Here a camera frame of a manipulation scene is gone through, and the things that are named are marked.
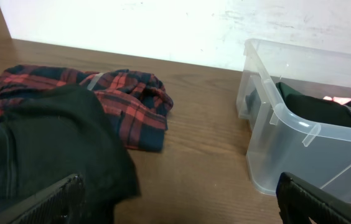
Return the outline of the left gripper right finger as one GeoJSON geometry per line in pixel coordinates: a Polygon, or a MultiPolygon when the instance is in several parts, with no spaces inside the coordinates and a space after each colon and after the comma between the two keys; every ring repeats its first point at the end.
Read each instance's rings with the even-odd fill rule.
{"type": "Polygon", "coordinates": [[[276,198],[284,224],[351,224],[351,205],[290,172],[280,175],[276,198]]]}

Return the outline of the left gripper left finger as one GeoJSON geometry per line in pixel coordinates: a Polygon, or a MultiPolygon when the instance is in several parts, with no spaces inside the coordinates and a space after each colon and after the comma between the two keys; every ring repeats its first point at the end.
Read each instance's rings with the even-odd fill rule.
{"type": "Polygon", "coordinates": [[[71,174],[0,213],[0,223],[79,223],[85,204],[83,177],[71,174]]]}

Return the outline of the black garment with band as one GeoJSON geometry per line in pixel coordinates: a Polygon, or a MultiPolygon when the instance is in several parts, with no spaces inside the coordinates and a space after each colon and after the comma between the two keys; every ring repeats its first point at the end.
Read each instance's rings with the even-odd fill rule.
{"type": "Polygon", "coordinates": [[[306,95],[289,95],[285,104],[306,120],[351,128],[351,102],[346,105],[306,95]]]}

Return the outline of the dark green garment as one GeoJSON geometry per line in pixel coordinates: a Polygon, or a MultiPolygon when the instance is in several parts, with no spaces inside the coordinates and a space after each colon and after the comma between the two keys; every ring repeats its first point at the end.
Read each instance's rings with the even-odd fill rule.
{"type": "MultiPolygon", "coordinates": [[[[283,100],[286,100],[286,98],[289,95],[302,95],[302,93],[291,88],[289,85],[283,82],[276,83],[276,88],[278,89],[279,94],[282,96],[283,100]]],[[[254,89],[248,96],[245,97],[246,107],[249,113],[252,111],[253,103],[256,101],[257,97],[258,97],[257,89],[254,89]]]]}

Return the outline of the clear plastic storage bin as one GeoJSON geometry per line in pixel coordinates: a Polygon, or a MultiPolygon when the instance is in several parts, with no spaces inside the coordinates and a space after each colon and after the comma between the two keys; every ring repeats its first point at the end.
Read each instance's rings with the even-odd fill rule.
{"type": "Polygon", "coordinates": [[[244,54],[236,109],[250,123],[246,161],[255,188],[274,195],[281,173],[290,172],[351,203],[351,124],[302,118],[278,90],[283,83],[318,100],[351,98],[351,54],[259,39],[247,40],[244,54]]]}

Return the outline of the red navy plaid shirt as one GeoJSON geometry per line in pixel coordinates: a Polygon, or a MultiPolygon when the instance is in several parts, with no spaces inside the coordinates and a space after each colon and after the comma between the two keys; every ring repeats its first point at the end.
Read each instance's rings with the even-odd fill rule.
{"type": "Polygon", "coordinates": [[[38,92],[68,84],[92,91],[128,149],[161,152],[174,103],[153,74],[128,69],[82,72],[73,68],[16,65],[0,75],[0,115],[38,92]]]}

